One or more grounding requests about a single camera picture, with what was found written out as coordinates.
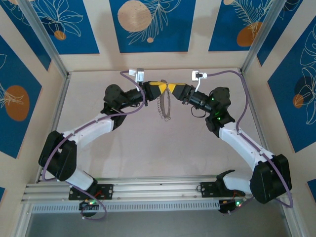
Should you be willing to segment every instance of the metal chain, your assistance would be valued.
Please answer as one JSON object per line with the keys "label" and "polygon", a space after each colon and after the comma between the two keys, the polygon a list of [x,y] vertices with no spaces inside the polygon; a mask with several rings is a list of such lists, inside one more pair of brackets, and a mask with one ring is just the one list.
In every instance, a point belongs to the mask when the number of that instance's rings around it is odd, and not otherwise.
{"label": "metal chain", "polygon": [[[171,108],[171,99],[170,99],[170,91],[168,89],[168,83],[165,80],[161,80],[167,84],[167,89],[157,98],[157,107],[160,117],[164,119],[166,122],[171,119],[170,117],[170,108]],[[167,99],[168,99],[168,112],[166,113],[165,106],[164,106],[164,94],[167,91]]]}

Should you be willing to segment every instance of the yellow object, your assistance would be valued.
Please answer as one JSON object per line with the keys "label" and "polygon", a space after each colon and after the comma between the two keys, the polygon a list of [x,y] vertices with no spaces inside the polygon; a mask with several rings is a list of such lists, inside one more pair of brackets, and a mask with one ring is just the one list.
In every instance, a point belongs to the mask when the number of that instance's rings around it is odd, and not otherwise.
{"label": "yellow object", "polygon": [[167,84],[161,81],[151,81],[149,85],[157,85],[161,94],[167,89]]}
{"label": "yellow object", "polygon": [[168,89],[172,93],[174,91],[174,88],[176,88],[176,85],[186,85],[185,83],[169,83],[168,84]]}

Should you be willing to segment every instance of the beige wall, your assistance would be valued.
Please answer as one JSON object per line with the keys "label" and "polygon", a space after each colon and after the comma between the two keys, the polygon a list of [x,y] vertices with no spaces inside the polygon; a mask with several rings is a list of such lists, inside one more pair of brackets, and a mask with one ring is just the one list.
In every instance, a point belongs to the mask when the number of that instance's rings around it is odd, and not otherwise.
{"label": "beige wall", "polygon": [[61,58],[69,71],[240,67],[247,51],[208,52],[221,1],[196,1],[189,52],[120,54],[109,1],[84,0],[100,54]]}
{"label": "beige wall", "polygon": [[284,154],[289,160],[295,205],[301,212],[311,236],[315,236],[316,233],[316,203],[307,181],[316,178],[316,143],[294,153],[267,81],[315,17],[315,9],[314,0],[304,0],[263,67],[255,60],[246,74],[247,84],[269,148],[276,154]]}
{"label": "beige wall", "polygon": [[19,217],[25,185],[35,180],[64,79],[53,63],[48,72],[45,70],[1,7],[0,22],[0,35],[42,85],[18,158],[0,152],[0,187],[6,190],[0,204],[0,236],[6,237]]}

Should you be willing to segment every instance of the enclosure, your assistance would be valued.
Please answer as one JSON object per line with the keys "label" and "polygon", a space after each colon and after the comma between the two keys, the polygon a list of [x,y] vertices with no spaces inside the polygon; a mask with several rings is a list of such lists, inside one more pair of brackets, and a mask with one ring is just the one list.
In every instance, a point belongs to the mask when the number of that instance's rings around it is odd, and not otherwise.
{"label": "enclosure", "polygon": [[[0,0],[1,236],[313,236],[315,9],[313,0]],[[236,72],[201,79],[198,90],[229,88],[236,121],[250,94],[240,127],[287,157],[294,207],[253,200],[218,212],[230,199],[204,198],[199,184],[252,171],[167,89],[171,119],[150,101],[78,150],[77,167],[114,185],[107,218],[82,220],[69,185],[43,181],[40,154],[51,131],[100,113],[109,85],[134,89],[120,71],[137,68],[145,81],[194,87],[192,70]]]}

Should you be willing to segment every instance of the blue panel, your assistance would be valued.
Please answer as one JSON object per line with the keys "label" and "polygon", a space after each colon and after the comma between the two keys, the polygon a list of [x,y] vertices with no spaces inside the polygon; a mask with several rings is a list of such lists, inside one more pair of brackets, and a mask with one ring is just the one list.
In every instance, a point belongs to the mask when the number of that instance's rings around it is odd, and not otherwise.
{"label": "blue panel", "polygon": [[316,179],[308,181],[307,183],[308,183],[308,186],[310,187],[310,190],[311,190],[312,195],[314,197],[314,200],[316,202]]}
{"label": "blue panel", "polygon": [[21,12],[21,9],[18,7],[18,5],[13,4],[9,0],[0,0],[0,5],[3,7],[8,17],[11,19],[25,41],[29,44],[45,69],[48,70],[51,59],[42,46],[40,40],[37,38],[35,32],[32,30],[29,22]]}
{"label": "blue panel", "polygon": [[286,26],[296,13],[296,10],[301,5],[303,0],[287,0],[282,11],[280,12],[276,22],[272,26],[266,40],[261,46],[257,57],[260,65],[263,65],[268,55],[271,53],[273,47],[281,37]]}
{"label": "blue panel", "polygon": [[295,152],[316,142],[316,18],[268,83]]}
{"label": "blue panel", "polygon": [[82,0],[35,0],[31,4],[60,54],[99,53]]}
{"label": "blue panel", "polygon": [[248,50],[272,2],[222,0],[209,51]]}
{"label": "blue panel", "polygon": [[4,194],[5,188],[0,187],[0,203]]}
{"label": "blue panel", "polygon": [[41,85],[0,37],[0,151],[16,158]]}
{"label": "blue panel", "polygon": [[195,0],[110,0],[121,53],[187,52]]}

